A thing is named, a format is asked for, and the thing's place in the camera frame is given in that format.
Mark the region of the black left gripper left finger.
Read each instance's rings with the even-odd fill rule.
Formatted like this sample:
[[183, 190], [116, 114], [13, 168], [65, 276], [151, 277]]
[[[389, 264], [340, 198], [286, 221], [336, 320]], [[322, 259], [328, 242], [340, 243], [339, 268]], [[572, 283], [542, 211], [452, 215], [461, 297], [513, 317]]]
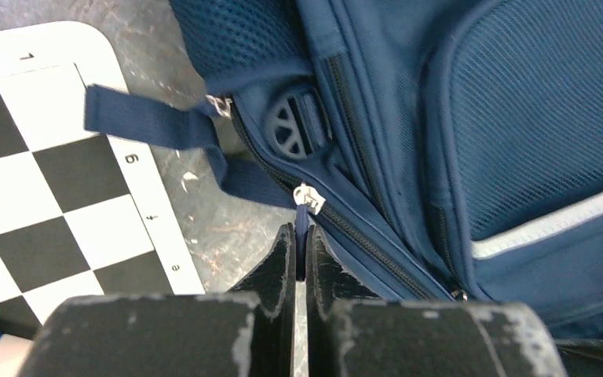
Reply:
[[224, 293], [86, 295], [35, 337], [22, 376], [290, 376], [295, 234]]

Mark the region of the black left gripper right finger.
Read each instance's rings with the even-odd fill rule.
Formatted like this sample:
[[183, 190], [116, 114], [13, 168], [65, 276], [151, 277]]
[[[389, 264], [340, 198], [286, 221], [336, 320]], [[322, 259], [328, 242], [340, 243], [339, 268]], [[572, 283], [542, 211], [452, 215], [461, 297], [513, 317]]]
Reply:
[[305, 245], [311, 376], [564, 376], [550, 333], [520, 303], [386, 301], [312, 226]]

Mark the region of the navy blue student backpack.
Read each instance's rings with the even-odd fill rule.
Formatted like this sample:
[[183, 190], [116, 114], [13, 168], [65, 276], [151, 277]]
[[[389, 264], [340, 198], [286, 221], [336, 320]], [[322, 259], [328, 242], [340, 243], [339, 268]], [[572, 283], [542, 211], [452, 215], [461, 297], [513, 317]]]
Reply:
[[384, 298], [603, 339], [603, 1], [173, 1], [206, 97], [93, 84], [85, 128], [206, 152]]

